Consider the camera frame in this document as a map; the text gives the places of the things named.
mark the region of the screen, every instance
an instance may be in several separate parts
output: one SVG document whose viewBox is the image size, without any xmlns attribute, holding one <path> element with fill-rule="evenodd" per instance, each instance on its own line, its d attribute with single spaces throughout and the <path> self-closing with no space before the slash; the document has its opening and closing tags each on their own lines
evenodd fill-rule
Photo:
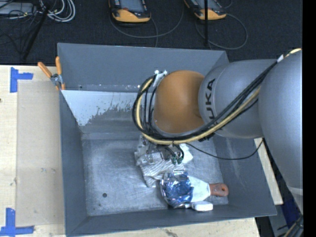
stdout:
<svg viewBox="0 0 316 237">
<path fill-rule="evenodd" d="M 122 8 L 127 8 L 129 11 L 144 12 L 142 0 L 119 0 Z"/>
<path fill-rule="evenodd" d="M 204 9 L 204 0 L 196 0 L 198 4 L 201 6 L 201 8 Z M 221 8 L 214 0 L 207 0 L 207 5 L 209 8 Z"/>
</svg>

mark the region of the small white object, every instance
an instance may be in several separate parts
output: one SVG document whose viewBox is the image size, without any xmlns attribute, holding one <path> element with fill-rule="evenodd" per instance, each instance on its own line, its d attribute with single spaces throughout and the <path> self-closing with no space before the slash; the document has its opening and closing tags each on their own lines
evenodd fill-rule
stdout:
<svg viewBox="0 0 316 237">
<path fill-rule="evenodd" d="M 207 201 L 193 202 L 191 207 L 195 211 L 211 211 L 213 210 L 213 204 Z"/>
<path fill-rule="evenodd" d="M 153 87 L 156 87 L 160 82 L 161 80 L 164 78 L 164 76 L 167 74 L 168 72 L 165 70 L 163 71 L 162 73 L 160 73 L 159 70 L 156 70 L 155 71 L 155 74 L 157 75 L 156 78 L 155 78 L 155 81 L 153 83 Z"/>
<path fill-rule="evenodd" d="M 284 59 L 284 56 L 283 56 L 283 54 L 276 60 L 278 63 L 281 61 L 281 60 L 283 60 Z"/>
<path fill-rule="evenodd" d="M 190 153 L 189 147 L 185 143 L 181 143 L 179 146 L 184 153 L 182 163 L 187 164 L 189 161 L 193 159 L 193 155 Z"/>
</svg>

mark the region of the bin floor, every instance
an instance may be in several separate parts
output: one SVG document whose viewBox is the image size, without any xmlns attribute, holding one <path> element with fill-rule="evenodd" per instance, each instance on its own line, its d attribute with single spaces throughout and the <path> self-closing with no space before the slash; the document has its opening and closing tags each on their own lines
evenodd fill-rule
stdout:
<svg viewBox="0 0 316 237">
<path fill-rule="evenodd" d="M 216 155 L 211 140 L 191 144 Z M 156 187 L 148 188 L 140 167 L 135 165 L 134 151 L 137 146 L 137 139 L 82 140 L 89 216 L 168 208 L 158 182 Z M 191 147 L 190 152 L 193 160 L 185 165 L 189 175 L 209 183 L 223 182 L 216 158 Z M 228 198 L 210 196 L 207 201 L 227 204 Z"/>
</svg>

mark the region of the blue tape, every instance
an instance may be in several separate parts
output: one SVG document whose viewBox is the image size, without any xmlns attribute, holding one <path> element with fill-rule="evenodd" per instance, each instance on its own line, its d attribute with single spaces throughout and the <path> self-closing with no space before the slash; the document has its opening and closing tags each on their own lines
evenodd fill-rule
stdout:
<svg viewBox="0 0 316 237">
<path fill-rule="evenodd" d="M 33 74 L 32 73 L 21 73 L 11 67 L 11 80 L 10 80 L 10 92 L 17 92 L 18 91 L 18 80 L 32 80 Z"/>
<path fill-rule="evenodd" d="M 15 227 L 15 210 L 6 209 L 5 226 L 0 229 L 0 236 L 15 237 L 15 235 L 32 234 L 34 226 L 31 227 Z"/>
</svg>

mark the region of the device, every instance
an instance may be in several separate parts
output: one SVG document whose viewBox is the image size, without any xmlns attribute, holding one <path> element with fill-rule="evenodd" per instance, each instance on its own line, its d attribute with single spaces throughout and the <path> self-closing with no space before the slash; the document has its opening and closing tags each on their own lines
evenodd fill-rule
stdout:
<svg viewBox="0 0 316 237">
<path fill-rule="evenodd" d="M 183 0 L 185 5 L 200 20 L 205 20 L 204 0 Z M 226 10 L 217 0 L 207 0 L 208 20 L 216 20 L 226 17 Z"/>
<path fill-rule="evenodd" d="M 151 18 L 145 0 L 109 0 L 112 16 L 117 23 L 139 25 Z"/>
</svg>

